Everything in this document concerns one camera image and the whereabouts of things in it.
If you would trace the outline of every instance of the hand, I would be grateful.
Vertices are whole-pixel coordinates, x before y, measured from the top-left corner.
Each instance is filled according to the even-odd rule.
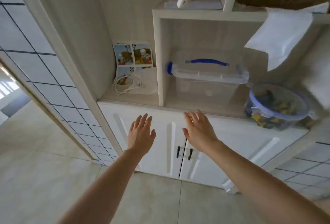
[[[152,117],[150,116],[146,120],[147,116],[148,114],[144,116],[140,115],[133,121],[127,138],[127,149],[134,150],[141,156],[149,152],[156,137],[156,131],[154,129],[150,133]]]
[[[205,153],[206,148],[214,141],[218,141],[213,127],[208,121],[208,118],[201,112],[197,111],[184,113],[184,119],[187,123],[187,128],[183,128],[184,135],[197,150]]]

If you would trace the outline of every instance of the cabinet door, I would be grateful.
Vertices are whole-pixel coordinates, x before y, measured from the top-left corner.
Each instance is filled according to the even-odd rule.
[[[268,162],[308,132],[298,128],[278,132],[263,129],[254,122],[211,115],[207,117],[218,139],[258,166]],[[220,188],[233,187],[226,174],[208,156],[195,150],[189,142],[186,143],[179,178]]]
[[[99,106],[122,150],[127,148],[127,135],[132,122],[145,113],[152,116],[151,129],[156,130],[157,136],[151,150],[143,157],[136,170],[179,177],[186,140],[182,132],[183,116],[178,122],[178,113],[151,107],[108,102],[99,102]]]

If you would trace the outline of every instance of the black cabinet handle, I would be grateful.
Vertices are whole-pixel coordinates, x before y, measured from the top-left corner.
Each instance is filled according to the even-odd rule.
[[[191,159],[191,155],[192,155],[192,148],[190,148],[190,154],[189,154],[189,157],[188,157],[188,161]]]
[[[180,153],[180,147],[178,147],[177,159],[179,158],[179,153]]]

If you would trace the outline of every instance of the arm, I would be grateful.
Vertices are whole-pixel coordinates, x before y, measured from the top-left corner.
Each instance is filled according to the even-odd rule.
[[[127,183],[156,137],[152,117],[139,116],[131,125],[127,150],[100,176],[66,212],[58,224],[109,224]]]
[[[183,131],[190,144],[209,156],[272,223],[330,223],[330,216],[312,202],[219,141],[200,111],[184,117]]]

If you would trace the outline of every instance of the plastic container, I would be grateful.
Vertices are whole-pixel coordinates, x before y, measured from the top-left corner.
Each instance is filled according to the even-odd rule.
[[[174,59],[175,63],[168,66],[168,73],[175,76],[177,96],[184,101],[227,105],[239,84],[249,80],[249,72],[237,64],[230,53],[180,51]]]
[[[284,130],[309,114],[309,105],[291,90],[273,84],[254,85],[245,114],[267,129]]]

